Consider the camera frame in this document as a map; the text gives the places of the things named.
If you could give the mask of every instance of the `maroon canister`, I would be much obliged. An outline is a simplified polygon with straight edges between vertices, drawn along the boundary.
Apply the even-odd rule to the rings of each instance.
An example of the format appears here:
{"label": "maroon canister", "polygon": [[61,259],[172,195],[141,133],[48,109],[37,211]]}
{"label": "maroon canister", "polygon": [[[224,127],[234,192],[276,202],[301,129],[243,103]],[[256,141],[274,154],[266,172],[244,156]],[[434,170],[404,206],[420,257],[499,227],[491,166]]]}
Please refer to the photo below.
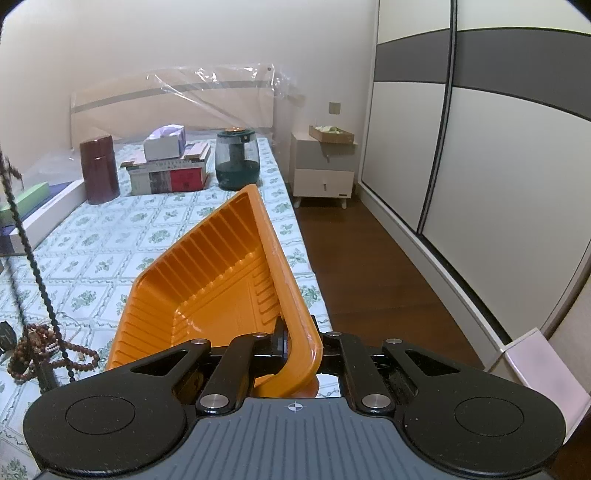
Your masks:
{"label": "maroon canister", "polygon": [[91,205],[110,202],[119,196],[119,180],[113,137],[105,135],[80,144],[82,176]]}

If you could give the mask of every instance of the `purple tissue box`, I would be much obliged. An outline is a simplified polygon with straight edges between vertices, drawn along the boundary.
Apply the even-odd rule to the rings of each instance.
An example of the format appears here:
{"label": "purple tissue box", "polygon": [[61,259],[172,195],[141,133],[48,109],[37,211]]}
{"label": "purple tissue box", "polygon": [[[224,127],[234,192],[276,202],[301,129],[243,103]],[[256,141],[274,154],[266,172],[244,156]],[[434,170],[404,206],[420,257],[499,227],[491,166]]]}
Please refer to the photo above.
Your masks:
{"label": "purple tissue box", "polygon": [[182,125],[160,127],[144,140],[145,158],[148,161],[180,158],[183,156],[186,142]]}

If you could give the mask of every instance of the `green liquid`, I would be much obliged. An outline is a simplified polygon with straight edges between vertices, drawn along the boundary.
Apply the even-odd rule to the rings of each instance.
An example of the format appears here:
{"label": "green liquid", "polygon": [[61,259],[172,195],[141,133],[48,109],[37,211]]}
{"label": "green liquid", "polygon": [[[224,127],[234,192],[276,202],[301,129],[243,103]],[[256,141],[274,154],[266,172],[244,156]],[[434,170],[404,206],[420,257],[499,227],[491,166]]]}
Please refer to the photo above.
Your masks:
{"label": "green liquid", "polygon": [[240,190],[250,183],[256,183],[260,172],[261,166],[254,160],[216,165],[217,182],[224,190]]}

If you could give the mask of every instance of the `dark brown floor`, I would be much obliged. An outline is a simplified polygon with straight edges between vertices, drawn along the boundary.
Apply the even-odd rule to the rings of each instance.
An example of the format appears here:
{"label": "dark brown floor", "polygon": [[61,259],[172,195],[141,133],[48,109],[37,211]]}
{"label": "dark brown floor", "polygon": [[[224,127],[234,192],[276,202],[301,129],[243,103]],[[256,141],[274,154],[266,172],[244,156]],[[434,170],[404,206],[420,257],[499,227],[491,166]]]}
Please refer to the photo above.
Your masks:
{"label": "dark brown floor", "polygon": [[[463,333],[426,280],[356,199],[304,199],[295,210],[334,330],[366,345],[397,337],[482,368]],[[558,480],[591,479],[591,419],[559,452]]]}

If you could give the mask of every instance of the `wooden box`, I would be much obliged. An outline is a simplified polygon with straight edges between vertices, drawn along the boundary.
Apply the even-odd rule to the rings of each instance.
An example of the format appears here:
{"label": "wooden box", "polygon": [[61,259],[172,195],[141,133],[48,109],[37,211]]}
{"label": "wooden box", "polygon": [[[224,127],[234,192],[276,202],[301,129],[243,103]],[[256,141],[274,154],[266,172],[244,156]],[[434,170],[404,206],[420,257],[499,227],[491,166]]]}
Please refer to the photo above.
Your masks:
{"label": "wooden box", "polygon": [[351,132],[346,132],[345,130],[341,130],[342,133],[334,134],[329,132],[321,132],[314,128],[313,125],[310,125],[309,134],[311,137],[315,138],[319,142],[322,143],[345,143],[351,144],[355,141],[355,135]]}

